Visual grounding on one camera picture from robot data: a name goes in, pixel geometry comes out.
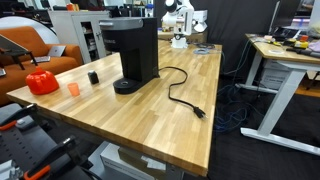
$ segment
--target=small orange cup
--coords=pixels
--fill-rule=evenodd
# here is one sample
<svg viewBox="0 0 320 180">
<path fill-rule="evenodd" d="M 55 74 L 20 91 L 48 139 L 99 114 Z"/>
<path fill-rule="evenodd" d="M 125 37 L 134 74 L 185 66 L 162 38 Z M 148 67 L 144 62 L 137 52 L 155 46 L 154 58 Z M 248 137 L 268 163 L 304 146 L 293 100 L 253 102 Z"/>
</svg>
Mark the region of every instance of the small orange cup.
<svg viewBox="0 0 320 180">
<path fill-rule="evenodd" d="M 80 95 L 78 83 L 69 83 L 68 89 L 69 89 L 72 96 L 79 96 Z"/>
</svg>

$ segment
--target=power cord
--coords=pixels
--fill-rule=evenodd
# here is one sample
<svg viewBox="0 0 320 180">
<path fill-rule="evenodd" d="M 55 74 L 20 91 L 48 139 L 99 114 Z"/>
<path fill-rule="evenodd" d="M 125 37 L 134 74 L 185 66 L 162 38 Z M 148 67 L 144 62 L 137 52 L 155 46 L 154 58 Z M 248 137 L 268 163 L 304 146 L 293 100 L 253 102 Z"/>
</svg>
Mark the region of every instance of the power cord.
<svg viewBox="0 0 320 180">
<path fill-rule="evenodd" d="M 197 115 L 198 118 L 200 118 L 200 119 L 207 118 L 206 113 L 203 110 L 201 110 L 199 107 L 194 106 L 189 102 L 186 102 L 186 101 L 171 97 L 171 87 L 177 86 L 177 85 L 181 85 L 181 84 L 185 83 L 187 81 L 187 79 L 188 79 L 188 73 L 183 69 L 180 69 L 180 68 L 177 68 L 177 67 L 172 67 L 172 66 L 167 66 L 167 67 L 161 68 L 161 69 L 159 69 L 159 71 L 161 71 L 163 69 L 179 70 L 179 71 L 183 72 L 186 75 L 183 81 L 170 84 L 169 92 L 168 92 L 169 99 L 172 100 L 172 101 L 177 101 L 177 102 L 180 102 L 182 104 L 186 104 L 186 105 L 190 106 L 193 109 L 193 112 Z"/>
</svg>

